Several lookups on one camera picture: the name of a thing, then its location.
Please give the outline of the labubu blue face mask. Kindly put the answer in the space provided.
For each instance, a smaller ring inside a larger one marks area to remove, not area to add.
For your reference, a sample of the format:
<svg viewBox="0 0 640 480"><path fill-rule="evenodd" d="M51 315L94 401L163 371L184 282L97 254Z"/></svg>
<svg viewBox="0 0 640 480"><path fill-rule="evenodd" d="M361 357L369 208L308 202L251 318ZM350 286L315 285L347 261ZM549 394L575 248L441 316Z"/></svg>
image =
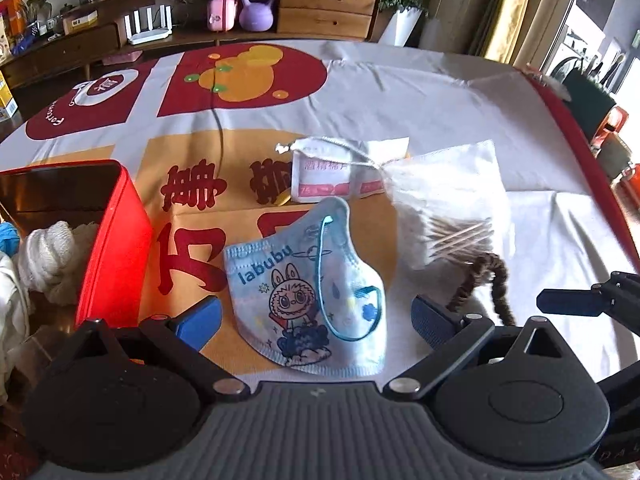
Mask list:
<svg viewBox="0 0 640 480"><path fill-rule="evenodd" d="M383 280L357 254L346 200L329 197L290 226L224 250L243 339L269 361L323 377L385 364Z"/></svg>

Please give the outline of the blue rubber glove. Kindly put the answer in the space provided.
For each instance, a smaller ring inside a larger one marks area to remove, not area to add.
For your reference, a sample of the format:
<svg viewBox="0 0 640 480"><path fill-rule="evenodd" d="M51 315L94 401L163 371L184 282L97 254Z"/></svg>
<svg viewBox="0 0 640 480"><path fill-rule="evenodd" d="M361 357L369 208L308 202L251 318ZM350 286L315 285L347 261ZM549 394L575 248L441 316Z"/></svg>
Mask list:
<svg viewBox="0 0 640 480"><path fill-rule="evenodd" d="M17 228L11 222L2 221L0 223L0 252L13 257L17 254L20 243L21 237Z"/></svg>

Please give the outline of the cotton swab bag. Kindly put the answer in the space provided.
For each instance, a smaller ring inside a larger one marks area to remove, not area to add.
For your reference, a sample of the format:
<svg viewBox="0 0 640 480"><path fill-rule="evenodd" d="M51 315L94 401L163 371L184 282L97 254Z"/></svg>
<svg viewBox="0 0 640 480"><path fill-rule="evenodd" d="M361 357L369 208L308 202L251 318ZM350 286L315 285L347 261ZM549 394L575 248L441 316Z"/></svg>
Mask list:
<svg viewBox="0 0 640 480"><path fill-rule="evenodd" d="M439 259L468 264L488 252L513 256L514 224L491 140L388 162L383 177L410 269Z"/></svg>

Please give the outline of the white knitted glove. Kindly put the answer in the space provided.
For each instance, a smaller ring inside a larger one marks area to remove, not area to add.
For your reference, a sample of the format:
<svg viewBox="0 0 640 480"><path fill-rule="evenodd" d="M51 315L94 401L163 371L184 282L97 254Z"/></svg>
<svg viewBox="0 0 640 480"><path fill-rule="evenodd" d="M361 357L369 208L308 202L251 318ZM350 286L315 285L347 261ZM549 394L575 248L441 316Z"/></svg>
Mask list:
<svg viewBox="0 0 640 480"><path fill-rule="evenodd" d="M96 222L71 228L59 221L32 231L14 257L21 283L50 304L77 304L98 229Z"/></svg>

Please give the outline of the red metal tin box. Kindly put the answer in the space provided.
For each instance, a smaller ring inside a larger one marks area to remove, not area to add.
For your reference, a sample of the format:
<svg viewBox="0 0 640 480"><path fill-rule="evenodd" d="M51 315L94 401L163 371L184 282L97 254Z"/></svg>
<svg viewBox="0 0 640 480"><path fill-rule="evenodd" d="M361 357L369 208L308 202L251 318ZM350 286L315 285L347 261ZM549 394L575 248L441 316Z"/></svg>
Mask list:
<svg viewBox="0 0 640 480"><path fill-rule="evenodd" d="M102 318L138 325L152 226L127 169L113 159L3 171L1 213L28 235L55 222L98 225L75 313L77 325Z"/></svg>

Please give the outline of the pink white packet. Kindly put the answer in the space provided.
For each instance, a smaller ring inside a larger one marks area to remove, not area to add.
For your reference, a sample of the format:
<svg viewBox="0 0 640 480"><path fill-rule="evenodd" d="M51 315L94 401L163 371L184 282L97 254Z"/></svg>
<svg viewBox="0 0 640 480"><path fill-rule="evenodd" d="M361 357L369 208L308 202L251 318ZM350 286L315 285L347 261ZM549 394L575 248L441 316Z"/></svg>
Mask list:
<svg viewBox="0 0 640 480"><path fill-rule="evenodd" d="M296 203L328 197L365 198L385 191L383 168L408 155L409 139L356 141L310 136L278 143L278 154L292 155L291 196Z"/></svg>

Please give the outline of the white printed tablecloth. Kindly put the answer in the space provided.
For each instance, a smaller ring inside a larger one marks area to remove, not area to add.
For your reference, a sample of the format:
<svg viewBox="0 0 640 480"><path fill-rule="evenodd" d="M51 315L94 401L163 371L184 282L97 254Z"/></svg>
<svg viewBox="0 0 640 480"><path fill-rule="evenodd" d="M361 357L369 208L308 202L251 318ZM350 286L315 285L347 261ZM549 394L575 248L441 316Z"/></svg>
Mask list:
<svg viewBox="0 0 640 480"><path fill-rule="evenodd" d="M227 44L55 92L2 142L1 166L114 159L151 221L140 312L177 314L222 286L222 248L291 218L278 206L300 136L405 138L410 155L489 140L514 222L510 306L639 265L626 219L560 100L513 67L346 41Z"/></svg>

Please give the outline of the yellow carton box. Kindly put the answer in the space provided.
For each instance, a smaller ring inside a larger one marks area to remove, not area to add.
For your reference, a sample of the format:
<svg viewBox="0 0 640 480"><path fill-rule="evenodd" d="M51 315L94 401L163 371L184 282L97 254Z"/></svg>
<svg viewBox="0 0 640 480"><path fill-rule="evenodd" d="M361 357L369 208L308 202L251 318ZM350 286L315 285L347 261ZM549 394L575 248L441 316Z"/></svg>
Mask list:
<svg viewBox="0 0 640 480"><path fill-rule="evenodd" d="M0 74L0 122L11 119L16 112L17 104L13 94L3 75Z"/></svg>

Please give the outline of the yellow curtain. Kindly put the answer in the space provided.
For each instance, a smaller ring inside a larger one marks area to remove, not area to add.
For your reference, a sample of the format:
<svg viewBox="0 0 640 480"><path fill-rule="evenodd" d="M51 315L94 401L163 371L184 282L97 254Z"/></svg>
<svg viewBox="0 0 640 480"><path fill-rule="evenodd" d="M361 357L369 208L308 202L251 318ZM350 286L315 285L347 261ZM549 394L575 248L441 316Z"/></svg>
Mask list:
<svg viewBox="0 0 640 480"><path fill-rule="evenodd" d="M511 61L527 5L528 0L499 0L483 51L485 58L506 64Z"/></svg>

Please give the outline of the white wifi router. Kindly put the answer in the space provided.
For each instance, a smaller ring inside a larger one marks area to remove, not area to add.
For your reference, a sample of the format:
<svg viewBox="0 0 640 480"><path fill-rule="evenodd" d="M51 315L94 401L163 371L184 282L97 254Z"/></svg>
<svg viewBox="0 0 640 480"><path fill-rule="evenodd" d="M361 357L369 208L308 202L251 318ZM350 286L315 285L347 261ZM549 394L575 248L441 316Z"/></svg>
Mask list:
<svg viewBox="0 0 640 480"><path fill-rule="evenodd" d="M167 39L172 34L171 6L146 6L124 16L127 44L141 46L150 42Z"/></svg>

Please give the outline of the wooden TV cabinet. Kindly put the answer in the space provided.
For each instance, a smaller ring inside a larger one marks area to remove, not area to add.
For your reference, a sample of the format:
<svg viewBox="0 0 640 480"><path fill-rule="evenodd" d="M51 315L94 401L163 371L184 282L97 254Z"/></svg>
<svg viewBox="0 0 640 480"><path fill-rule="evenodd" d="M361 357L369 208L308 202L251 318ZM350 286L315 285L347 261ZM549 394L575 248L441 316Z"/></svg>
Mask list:
<svg viewBox="0 0 640 480"><path fill-rule="evenodd" d="M126 38L125 15L138 10L145 19L151 10L160 16L160 7L171 8L172 34L165 39L142 44L142 51L178 49L197 44L273 40L336 39L368 41L378 16L380 0L273 0L273 24L264 32L249 32L234 24L228 32L208 29L209 0L96 0L65 13L64 18L96 20L80 32L58 39L42 40L26 52L1 63L1 71L11 89L29 86L69 70L88 70L108 56L137 49Z"/></svg>

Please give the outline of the purple kettlebell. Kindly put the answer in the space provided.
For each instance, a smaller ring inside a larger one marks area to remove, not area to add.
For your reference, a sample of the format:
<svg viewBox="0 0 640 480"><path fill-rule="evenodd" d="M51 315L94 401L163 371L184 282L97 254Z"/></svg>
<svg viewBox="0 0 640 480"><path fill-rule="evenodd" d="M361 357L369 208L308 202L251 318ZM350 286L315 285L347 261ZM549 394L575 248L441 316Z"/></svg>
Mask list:
<svg viewBox="0 0 640 480"><path fill-rule="evenodd" d="M252 0L241 0L242 10L239 23L242 29L247 32L266 32L273 25L272 5L274 0L266 2L253 2Z"/></svg>

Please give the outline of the pink toy case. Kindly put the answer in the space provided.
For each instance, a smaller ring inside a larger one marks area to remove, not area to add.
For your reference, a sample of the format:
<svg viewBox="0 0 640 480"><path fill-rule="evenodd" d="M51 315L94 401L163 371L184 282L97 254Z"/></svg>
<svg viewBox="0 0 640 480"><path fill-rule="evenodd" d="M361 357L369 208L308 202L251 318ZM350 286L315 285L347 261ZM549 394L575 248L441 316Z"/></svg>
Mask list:
<svg viewBox="0 0 640 480"><path fill-rule="evenodd" d="M235 24L238 0L209 0L207 3L207 28L211 32L228 32Z"/></svg>

